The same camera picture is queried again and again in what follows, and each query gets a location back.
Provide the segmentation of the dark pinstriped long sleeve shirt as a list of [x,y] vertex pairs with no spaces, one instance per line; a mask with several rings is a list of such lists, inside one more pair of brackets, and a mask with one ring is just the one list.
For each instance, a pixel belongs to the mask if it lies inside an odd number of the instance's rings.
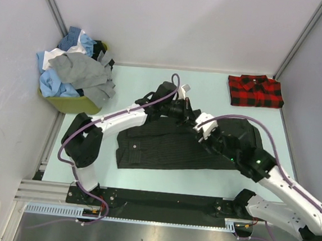
[[158,120],[118,133],[116,165],[119,169],[234,170],[231,160],[209,154],[177,119]]

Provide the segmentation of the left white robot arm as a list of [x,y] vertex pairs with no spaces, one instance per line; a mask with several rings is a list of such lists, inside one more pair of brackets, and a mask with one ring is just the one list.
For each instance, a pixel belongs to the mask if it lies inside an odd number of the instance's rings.
[[62,138],[58,159],[71,166],[79,197],[86,204],[97,201],[99,182],[94,168],[102,141],[123,130],[172,117],[194,124],[195,114],[187,97],[188,84],[165,81],[124,110],[102,116],[78,114]]

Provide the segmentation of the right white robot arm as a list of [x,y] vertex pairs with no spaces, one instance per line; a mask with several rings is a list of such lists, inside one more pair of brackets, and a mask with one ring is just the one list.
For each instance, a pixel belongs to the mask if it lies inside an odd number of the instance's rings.
[[233,203],[236,217],[258,217],[289,232],[300,241],[322,241],[322,203],[287,175],[278,160],[262,148],[251,147],[219,128],[195,128],[199,142],[211,154],[234,163],[245,177],[274,193],[285,205],[273,205],[252,193]]

